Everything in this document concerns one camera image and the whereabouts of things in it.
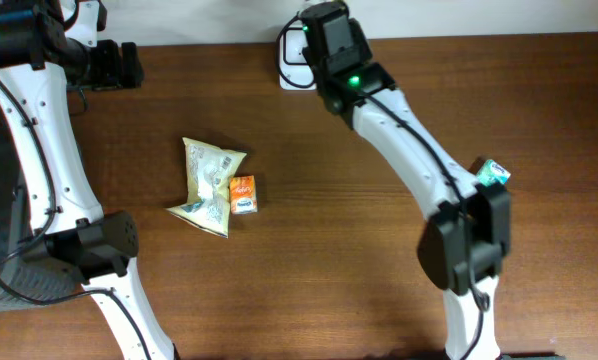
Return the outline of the dark grey plastic basket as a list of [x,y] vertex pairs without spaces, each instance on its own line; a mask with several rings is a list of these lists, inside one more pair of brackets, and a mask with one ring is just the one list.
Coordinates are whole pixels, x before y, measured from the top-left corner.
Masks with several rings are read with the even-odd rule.
[[[31,234],[27,201],[27,188],[16,150],[0,109],[0,261]],[[26,264],[19,258],[0,268],[0,279],[13,290],[42,301],[68,295],[75,288],[69,276]],[[0,312],[30,307],[0,287]]]

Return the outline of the orange small carton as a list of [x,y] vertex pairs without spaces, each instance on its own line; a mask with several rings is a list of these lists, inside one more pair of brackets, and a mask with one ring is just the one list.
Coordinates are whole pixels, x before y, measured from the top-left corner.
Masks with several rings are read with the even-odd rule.
[[229,183],[231,213],[235,215],[258,211],[255,177],[233,177]]

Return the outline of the beige snack bag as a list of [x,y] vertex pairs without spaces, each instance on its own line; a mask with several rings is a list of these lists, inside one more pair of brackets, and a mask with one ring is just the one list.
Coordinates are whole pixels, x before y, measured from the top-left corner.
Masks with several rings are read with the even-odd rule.
[[205,232],[227,238],[229,234],[229,183],[246,153],[222,149],[183,138],[187,201],[167,208],[171,215]]

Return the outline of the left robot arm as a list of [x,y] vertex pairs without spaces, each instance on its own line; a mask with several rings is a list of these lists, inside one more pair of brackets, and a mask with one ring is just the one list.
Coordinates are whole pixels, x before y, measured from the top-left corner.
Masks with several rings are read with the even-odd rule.
[[86,177],[68,96],[133,89],[131,42],[99,1],[0,1],[0,312],[93,299],[127,359],[174,359],[140,282],[139,239]]

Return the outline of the teal tissue pack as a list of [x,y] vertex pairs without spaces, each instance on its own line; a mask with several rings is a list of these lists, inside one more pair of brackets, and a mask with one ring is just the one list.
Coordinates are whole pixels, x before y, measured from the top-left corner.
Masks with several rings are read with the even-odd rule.
[[504,185],[511,173],[493,159],[483,160],[476,165],[476,178],[484,186],[496,183]]

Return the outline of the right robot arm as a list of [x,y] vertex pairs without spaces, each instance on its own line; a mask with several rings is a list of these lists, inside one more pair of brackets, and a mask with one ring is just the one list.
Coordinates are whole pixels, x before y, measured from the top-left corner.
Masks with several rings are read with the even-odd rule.
[[499,182],[482,183],[426,130],[393,77],[374,61],[345,2],[310,4],[297,18],[326,109],[383,156],[424,217],[417,257],[442,292],[446,357],[502,358],[494,297],[511,248],[510,193]]

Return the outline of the white barcode scanner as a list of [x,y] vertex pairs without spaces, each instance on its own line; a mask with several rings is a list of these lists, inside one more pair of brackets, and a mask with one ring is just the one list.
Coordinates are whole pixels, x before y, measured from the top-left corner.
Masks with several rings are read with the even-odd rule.
[[300,21],[295,21],[278,43],[279,84],[287,91],[316,89],[312,70],[303,55],[307,40]]

